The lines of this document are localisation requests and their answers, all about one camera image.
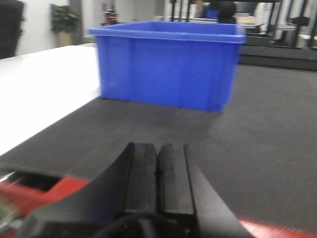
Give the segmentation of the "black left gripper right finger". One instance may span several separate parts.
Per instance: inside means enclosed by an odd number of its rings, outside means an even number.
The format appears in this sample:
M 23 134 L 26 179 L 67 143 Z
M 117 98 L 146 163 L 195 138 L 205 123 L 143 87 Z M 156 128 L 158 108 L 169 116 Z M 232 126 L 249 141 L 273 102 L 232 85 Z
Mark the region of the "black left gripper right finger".
M 165 144 L 158 156 L 159 211 L 191 238 L 251 238 L 211 186 L 189 146 Z

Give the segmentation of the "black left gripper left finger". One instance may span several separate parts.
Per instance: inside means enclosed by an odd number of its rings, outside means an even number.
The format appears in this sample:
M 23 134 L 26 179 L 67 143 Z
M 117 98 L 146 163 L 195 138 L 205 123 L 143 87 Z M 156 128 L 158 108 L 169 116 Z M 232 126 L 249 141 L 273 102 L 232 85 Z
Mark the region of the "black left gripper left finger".
M 27 216 L 18 238 L 155 238 L 156 149 L 126 146 L 95 179 Z

